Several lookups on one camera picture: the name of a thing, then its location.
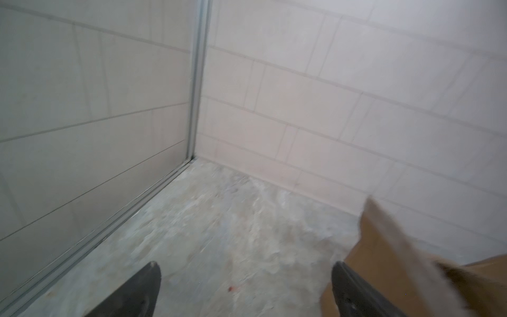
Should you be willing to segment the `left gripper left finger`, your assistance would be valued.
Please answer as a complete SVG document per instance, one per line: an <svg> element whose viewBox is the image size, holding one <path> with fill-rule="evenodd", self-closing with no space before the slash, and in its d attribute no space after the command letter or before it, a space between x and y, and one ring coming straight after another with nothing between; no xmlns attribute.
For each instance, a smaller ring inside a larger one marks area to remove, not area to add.
<svg viewBox="0 0 507 317"><path fill-rule="evenodd" d="M85 316L153 316L160 288L161 269L151 261Z"/></svg>

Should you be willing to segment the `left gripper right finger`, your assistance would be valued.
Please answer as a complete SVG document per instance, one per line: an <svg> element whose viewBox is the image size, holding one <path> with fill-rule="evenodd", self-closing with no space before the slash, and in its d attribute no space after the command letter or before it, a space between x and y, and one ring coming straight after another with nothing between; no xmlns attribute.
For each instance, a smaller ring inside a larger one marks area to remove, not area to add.
<svg viewBox="0 0 507 317"><path fill-rule="evenodd" d="M405 314L344 262L336 262L331 286L340 316L403 317Z"/></svg>

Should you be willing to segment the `brown taped cardboard box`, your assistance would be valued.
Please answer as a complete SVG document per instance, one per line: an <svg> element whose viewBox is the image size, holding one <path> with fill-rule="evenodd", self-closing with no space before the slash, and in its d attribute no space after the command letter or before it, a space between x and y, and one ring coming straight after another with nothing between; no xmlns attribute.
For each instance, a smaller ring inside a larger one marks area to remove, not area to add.
<svg viewBox="0 0 507 317"><path fill-rule="evenodd" d="M369 196L360 237L343 261L405 316L505 316L506 255L459 265L419 250ZM340 316L331 281L322 316Z"/></svg>

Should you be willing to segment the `left aluminium corner post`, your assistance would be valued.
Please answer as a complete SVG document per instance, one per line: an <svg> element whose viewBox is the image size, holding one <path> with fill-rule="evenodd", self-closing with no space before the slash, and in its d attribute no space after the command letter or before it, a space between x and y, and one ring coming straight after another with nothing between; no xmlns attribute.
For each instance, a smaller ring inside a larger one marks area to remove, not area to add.
<svg viewBox="0 0 507 317"><path fill-rule="evenodd" d="M193 161L195 158L207 39L213 10L213 1L200 0L197 1L196 4L197 9L194 14L195 34L194 42L191 47L190 112L186 154L186 160L188 162Z"/></svg>

